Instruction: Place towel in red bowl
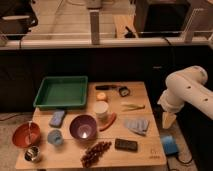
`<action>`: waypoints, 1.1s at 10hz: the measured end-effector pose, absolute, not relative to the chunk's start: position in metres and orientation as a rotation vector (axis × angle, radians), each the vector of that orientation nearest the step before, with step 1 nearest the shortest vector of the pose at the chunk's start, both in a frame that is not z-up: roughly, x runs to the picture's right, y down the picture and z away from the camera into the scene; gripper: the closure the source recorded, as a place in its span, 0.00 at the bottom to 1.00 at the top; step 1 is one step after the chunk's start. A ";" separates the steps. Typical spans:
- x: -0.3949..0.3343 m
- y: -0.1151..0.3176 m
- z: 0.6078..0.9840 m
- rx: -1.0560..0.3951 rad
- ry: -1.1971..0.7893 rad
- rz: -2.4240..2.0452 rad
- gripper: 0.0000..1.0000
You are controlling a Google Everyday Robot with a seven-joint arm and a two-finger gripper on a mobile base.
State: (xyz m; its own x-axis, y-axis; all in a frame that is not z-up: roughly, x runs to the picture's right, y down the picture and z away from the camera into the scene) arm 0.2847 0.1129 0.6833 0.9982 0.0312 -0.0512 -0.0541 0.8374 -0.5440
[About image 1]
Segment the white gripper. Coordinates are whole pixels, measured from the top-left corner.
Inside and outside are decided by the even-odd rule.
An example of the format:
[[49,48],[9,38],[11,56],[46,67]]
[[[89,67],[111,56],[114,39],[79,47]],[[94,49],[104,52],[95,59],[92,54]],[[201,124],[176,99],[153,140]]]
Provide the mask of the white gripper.
[[162,115],[162,127],[168,129],[176,120],[174,113],[178,113],[183,108],[183,101],[171,92],[163,92],[157,104],[166,111]]

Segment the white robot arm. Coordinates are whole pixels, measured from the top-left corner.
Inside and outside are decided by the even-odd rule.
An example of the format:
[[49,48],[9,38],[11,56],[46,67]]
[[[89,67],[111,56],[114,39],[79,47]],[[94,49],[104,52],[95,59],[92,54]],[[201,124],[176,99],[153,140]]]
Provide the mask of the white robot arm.
[[162,115],[164,129],[172,126],[176,114],[185,103],[191,104],[213,120],[213,91],[205,87],[207,80],[208,74],[200,66],[187,67],[166,77],[166,89],[158,100],[158,104],[164,110]]

